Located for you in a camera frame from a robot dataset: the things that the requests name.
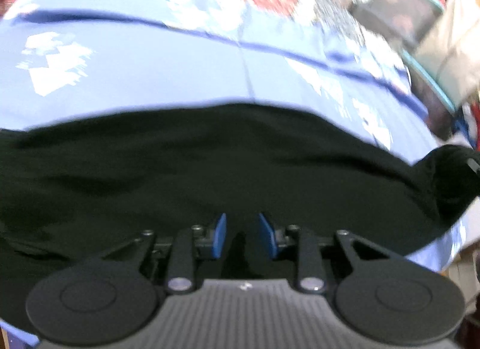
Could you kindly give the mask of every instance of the metal screw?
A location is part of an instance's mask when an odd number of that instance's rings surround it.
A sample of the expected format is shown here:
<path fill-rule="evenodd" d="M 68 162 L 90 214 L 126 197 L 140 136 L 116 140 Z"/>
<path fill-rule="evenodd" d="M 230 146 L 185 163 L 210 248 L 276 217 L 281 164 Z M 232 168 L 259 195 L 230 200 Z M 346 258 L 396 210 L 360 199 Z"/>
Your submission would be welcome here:
<path fill-rule="evenodd" d="M 250 289 L 252 289 L 254 286 L 250 283 L 243 283 L 242 285 L 240 285 L 238 288 L 240 288 L 242 291 L 249 291 Z"/>
<path fill-rule="evenodd" d="M 172 291 L 187 291 L 193 285 L 193 283 L 185 277 L 175 277 L 169 281 L 169 288 Z"/>
<path fill-rule="evenodd" d="M 194 224 L 191 227 L 191 230 L 193 231 L 193 236 L 195 236 L 195 237 L 202 236 L 203 233 L 204 233 L 203 226 L 200 226 L 199 224 Z"/>
<path fill-rule="evenodd" d="M 300 230 L 300 226 L 298 226 L 297 224 L 289 224 L 288 226 L 286 226 L 286 229 L 294 233 Z"/>
<path fill-rule="evenodd" d="M 323 289 L 325 282 L 317 277 L 306 277 L 301 280 L 300 287 L 306 291 L 318 292 Z"/>

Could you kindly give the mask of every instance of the black fabric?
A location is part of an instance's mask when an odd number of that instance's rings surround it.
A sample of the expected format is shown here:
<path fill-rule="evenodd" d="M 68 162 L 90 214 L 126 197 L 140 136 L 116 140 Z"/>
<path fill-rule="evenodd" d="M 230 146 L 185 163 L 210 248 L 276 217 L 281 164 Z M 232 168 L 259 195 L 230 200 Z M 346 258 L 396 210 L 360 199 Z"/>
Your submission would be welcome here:
<path fill-rule="evenodd" d="M 245 104 L 1 131 L 0 293 L 12 295 L 0 316 L 29 330 L 21 307 L 40 277 L 143 229 L 174 235 L 221 212 L 224 255 L 203 276 L 291 275 L 257 243 L 260 211 L 414 252 L 480 192 L 469 157 L 447 146 L 411 167 L 315 115 Z"/>

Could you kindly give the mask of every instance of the bed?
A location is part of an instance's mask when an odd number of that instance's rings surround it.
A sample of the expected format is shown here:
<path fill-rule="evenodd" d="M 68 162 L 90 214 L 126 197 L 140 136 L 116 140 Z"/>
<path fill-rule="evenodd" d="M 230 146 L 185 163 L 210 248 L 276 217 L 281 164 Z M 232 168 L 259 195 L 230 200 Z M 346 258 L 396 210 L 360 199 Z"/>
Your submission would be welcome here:
<path fill-rule="evenodd" d="M 0 21 L 0 128 L 245 102 L 314 113 L 416 162 L 437 143 L 408 71 L 335 11 L 330 0 L 15 0 Z M 460 220 L 409 258 L 440 271 L 465 237 Z"/>

